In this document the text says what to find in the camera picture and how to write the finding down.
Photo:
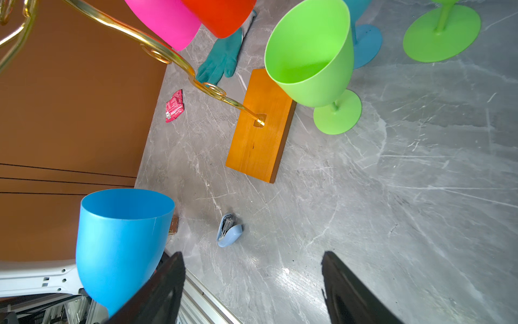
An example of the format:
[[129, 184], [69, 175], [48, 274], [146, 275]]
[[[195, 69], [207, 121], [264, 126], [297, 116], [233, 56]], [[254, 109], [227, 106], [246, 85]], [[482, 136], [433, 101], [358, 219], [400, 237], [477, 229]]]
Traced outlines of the red wine glass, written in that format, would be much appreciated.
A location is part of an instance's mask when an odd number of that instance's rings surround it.
[[224, 39], [242, 26], [256, 0], [183, 0], [182, 3], [214, 36]]

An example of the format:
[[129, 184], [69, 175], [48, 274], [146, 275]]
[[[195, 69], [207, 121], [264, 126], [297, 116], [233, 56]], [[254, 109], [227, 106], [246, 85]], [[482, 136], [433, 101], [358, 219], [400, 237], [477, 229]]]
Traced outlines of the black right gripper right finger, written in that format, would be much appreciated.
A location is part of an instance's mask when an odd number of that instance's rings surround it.
[[403, 322], [362, 283], [334, 252], [322, 259], [325, 303], [332, 323]]

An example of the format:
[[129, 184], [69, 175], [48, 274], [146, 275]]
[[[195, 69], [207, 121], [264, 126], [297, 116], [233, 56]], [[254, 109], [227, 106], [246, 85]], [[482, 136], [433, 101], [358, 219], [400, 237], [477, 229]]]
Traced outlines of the green wine glass front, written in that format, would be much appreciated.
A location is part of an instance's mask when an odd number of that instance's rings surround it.
[[362, 103], [348, 89], [354, 50], [344, 1], [306, 0], [293, 7], [273, 29], [264, 64], [294, 101], [313, 108], [321, 132], [342, 134], [358, 123]]

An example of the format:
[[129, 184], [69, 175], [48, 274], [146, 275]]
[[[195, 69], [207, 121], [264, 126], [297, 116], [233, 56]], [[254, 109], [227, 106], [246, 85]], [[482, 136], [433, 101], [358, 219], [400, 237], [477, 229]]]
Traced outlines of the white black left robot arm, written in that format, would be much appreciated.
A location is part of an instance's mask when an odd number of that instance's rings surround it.
[[86, 323], [75, 261], [1, 262], [2, 323]]

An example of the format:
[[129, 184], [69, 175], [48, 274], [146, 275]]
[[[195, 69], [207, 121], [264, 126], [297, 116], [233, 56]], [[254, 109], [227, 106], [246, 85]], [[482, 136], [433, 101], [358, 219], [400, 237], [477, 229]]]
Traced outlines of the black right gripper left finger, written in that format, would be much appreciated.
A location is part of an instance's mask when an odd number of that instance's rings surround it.
[[171, 255], [108, 323], [176, 323], [186, 268], [181, 252]]

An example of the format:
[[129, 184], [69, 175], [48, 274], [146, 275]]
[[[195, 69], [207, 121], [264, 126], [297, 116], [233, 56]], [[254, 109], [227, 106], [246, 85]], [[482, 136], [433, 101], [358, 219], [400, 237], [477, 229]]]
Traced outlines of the green wine glass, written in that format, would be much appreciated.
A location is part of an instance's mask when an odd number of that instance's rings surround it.
[[406, 31], [403, 49], [424, 63], [441, 62], [465, 51], [478, 37], [482, 21], [472, 8], [456, 0], [438, 1], [440, 8], [419, 17]]
[[344, 1], [306, 0], [293, 7], [273, 29], [264, 64], [294, 101], [313, 108], [321, 132], [342, 134], [358, 123], [362, 103], [348, 89], [354, 50]]

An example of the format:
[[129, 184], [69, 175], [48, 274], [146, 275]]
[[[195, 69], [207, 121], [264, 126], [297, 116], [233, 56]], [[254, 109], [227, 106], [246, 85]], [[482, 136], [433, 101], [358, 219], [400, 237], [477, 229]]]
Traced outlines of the light blue wine glass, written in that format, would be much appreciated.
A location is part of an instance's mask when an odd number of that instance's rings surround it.
[[356, 26], [356, 22], [368, 9], [371, 0], [344, 0], [351, 17], [351, 32], [354, 50], [354, 69], [371, 62], [383, 44], [380, 30], [369, 24]]

